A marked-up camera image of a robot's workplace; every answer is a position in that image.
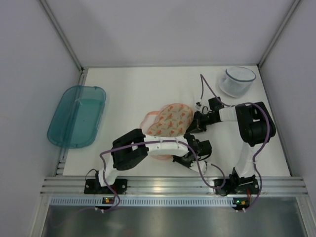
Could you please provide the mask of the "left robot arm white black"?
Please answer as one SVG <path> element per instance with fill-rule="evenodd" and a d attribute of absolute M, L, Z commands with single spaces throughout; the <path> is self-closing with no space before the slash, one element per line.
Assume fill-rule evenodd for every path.
<path fill-rule="evenodd" d="M 121 171 L 131 170 L 147 156 L 171 156 L 172 161 L 196 172 L 206 168 L 210 157 L 209 141 L 200 141 L 192 134 L 176 137 L 146 135 L 140 128 L 123 135 L 113 142 L 110 150 L 100 154 L 103 168 L 96 172 L 97 185 L 113 185 Z"/>

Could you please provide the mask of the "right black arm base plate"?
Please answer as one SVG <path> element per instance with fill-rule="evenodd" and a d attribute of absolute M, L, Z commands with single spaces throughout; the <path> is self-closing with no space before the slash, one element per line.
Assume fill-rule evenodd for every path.
<path fill-rule="evenodd" d="M 255 177 L 241 178 L 241 179 L 226 179 L 224 186 L 215 190 L 216 194 L 221 196 L 227 195 L 256 195 L 259 193 L 259 184 Z"/>

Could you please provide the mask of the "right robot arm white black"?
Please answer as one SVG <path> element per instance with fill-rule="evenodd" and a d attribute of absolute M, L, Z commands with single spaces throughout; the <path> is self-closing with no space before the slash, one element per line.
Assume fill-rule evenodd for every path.
<path fill-rule="evenodd" d="M 276 134 L 276 127 L 263 102 L 225 105 L 220 98 L 208 100 L 209 112 L 196 111 L 187 133 L 201 133 L 209 125 L 220 122 L 237 122 L 243 145 L 237 164 L 228 178 L 217 179 L 214 185 L 219 194 L 224 192 L 243 193 L 246 190 L 257 194 L 260 190 L 257 180 L 261 175 L 256 158 L 265 145 Z"/>

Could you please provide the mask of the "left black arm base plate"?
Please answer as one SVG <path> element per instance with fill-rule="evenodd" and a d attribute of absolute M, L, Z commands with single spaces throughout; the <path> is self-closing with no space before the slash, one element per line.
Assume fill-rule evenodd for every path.
<path fill-rule="evenodd" d="M 118 194 L 125 194 L 127 190 L 127 179 L 116 179 L 111 188 Z M 100 195 L 100 194 L 114 194 L 107 186 L 101 187 L 98 179 L 87 179 L 85 181 L 84 194 L 86 195 Z"/>

